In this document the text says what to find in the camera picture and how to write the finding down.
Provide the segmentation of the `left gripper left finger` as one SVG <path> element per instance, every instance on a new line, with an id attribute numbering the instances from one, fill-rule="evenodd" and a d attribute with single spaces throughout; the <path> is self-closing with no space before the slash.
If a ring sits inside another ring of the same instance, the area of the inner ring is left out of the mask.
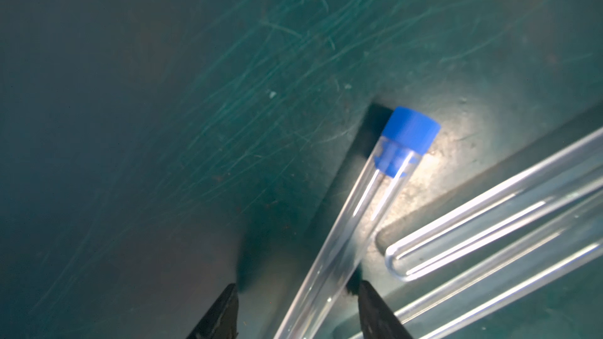
<path id="1" fill-rule="evenodd" d="M 239 295 L 235 283 L 227 285 L 187 339 L 236 339 Z"/>

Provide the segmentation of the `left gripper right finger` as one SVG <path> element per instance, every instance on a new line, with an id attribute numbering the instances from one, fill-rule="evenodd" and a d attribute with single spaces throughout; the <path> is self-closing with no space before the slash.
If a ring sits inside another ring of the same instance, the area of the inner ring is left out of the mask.
<path id="1" fill-rule="evenodd" d="M 365 339 L 412 339 L 375 288 L 363 280 L 358 290 L 361 331 Z"/>

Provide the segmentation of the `test tube horizontal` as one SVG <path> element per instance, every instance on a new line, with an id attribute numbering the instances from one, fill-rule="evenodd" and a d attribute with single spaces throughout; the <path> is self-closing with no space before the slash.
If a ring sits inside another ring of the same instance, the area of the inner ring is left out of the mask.
<path id="1" fill-rule="evenodd" d="M 419 111 L 393 110 L 276 331 L 277 338 L 315 336 L 440 130 L 436 120 Z"/>

